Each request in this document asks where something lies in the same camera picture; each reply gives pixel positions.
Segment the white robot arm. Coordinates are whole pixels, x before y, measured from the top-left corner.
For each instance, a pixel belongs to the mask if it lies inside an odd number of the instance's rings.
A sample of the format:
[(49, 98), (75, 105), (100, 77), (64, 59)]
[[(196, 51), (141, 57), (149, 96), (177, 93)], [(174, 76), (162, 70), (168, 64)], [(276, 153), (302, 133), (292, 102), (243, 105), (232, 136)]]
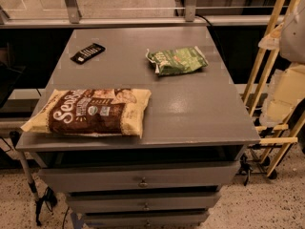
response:
[(275, 70), (259, 118), (261, 125), (274, 127), (305, 98), (305, 0), (301, 0), (284, 22), (264, 36), (260, 49), (279, 50), (292, 63), (285, 71)]

